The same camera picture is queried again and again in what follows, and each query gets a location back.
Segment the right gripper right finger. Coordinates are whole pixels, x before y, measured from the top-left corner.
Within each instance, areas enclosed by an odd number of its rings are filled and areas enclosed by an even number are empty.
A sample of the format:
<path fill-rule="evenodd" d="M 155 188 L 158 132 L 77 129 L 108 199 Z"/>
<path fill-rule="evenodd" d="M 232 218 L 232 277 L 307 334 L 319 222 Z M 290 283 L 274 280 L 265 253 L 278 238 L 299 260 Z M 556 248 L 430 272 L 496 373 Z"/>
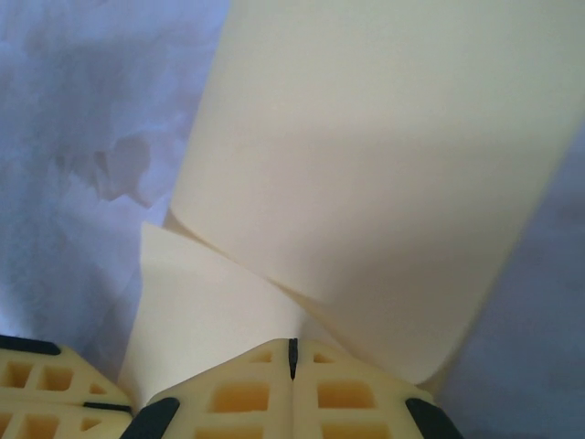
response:
<path fill-rule="evenodd" d="M 294 438 L 463 439 L 425 390 L 312 340 L 292 340 Z"/>

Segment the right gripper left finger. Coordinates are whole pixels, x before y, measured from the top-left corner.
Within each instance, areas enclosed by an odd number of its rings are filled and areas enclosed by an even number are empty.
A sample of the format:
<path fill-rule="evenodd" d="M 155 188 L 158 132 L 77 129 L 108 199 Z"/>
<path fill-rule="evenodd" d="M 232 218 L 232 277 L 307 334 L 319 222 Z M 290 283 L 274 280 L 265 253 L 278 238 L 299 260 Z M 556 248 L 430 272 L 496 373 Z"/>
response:
<path fill-rule="evenodd" d="M 293 340 L 271 340 L 157 393 L 122 437 L 292 438 Z"/>

